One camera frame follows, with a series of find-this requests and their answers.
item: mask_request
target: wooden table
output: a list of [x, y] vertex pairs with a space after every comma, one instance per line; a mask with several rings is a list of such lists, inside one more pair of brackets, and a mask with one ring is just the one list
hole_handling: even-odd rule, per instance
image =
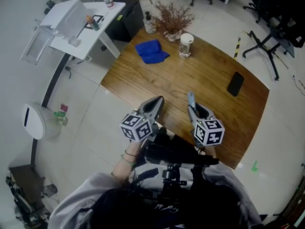
[[[153, 39], [158, 39], [171, 56], [162, 63], [145, 64], [135, 45]], [[180, 57], [178, 47], [179, 43], [141, 30], [113, 63], [101, 85], [135, 108], [162, 95], [165, 105], [158, 122], [190, 143], [193, 126], [187, 114], [187, 93], [193, 91], [196, 101], [210, 108], [225, 126], [223, 143], [216, 147], [217, 157], [236, 168], [255, 134], [269, 90], [239, 62], [198, 37], [189, 58]], [[244, 76], [244, 84], [233, 97], [227, 86], [236, 71]]]

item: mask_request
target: dried plant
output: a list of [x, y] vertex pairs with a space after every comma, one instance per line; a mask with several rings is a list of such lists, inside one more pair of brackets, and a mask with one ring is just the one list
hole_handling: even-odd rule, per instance
[[173, 35], [185, 30], [195, 19], [195, 16], [190, 13], [190, 7], [180, 6], [176, 8], [173, 3], [164, 5], [157, 1], [155, 8], [160, 11], [160, 16], [155, 19], [157, 30], [162, 35]]

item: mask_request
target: black cabinet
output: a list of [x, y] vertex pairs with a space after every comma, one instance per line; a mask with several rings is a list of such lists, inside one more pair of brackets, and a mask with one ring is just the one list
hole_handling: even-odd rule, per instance
[[144, 26], [143, 12], [139, 0], [113, 0], [124, 2], [126, 6], [116, 16], [106, 29], [112, 40], [130, 42], [131, 39]]

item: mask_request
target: hand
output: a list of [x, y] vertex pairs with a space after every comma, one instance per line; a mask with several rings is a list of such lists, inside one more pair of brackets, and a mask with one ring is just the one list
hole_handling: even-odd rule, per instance
[[204, 147], [205, 155], [211, 155], [213, 158], [216, 158], [215, 146], [206, 146]]

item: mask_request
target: bracelet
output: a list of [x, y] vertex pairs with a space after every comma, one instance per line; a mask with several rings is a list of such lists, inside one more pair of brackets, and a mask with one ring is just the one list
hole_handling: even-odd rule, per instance
[[130, 156], [133, 156], [133, 157], [137, 157], [137, 155], [131, 155], [131, 154], [127, 153], [126, 150], [127, 150], [127, 149], [125, 149], [125, 154], [130, 155]]
[[123, 160], [125, 160], [125, 162], [127, 162], [128, 164], [130, 164], [131, 166], [134, 166], [134, 165], [136, 164], [136, 163], [133, 163], [133, 162], [130, 162], [130, 161], [124, 159], [124, 154], [121, 154], [121, 158], [122, 158]]

